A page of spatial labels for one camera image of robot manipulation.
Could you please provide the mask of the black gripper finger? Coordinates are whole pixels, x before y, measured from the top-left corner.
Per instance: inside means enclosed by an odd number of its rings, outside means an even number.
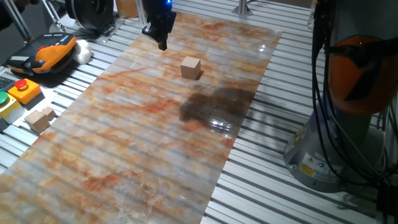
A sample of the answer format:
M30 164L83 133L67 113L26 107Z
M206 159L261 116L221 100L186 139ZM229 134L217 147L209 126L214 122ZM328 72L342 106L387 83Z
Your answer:
M164 34L161 30L158 30L152 26L145 26L142 29L142 33L151 40L157 42L158 48L160 50L167 50L167 34Z
M168 18L167 18L167 33L171 33L174 23L175 23L175 18L177 16L176 12L170 12L168 14Z

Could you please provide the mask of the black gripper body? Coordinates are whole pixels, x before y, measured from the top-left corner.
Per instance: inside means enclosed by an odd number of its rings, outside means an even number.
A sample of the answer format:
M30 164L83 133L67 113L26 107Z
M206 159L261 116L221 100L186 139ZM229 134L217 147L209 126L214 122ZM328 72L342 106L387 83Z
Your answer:
M174 24L177 14L172 11L172 0L142 0L142 3L148 24L154 25L161 21Z

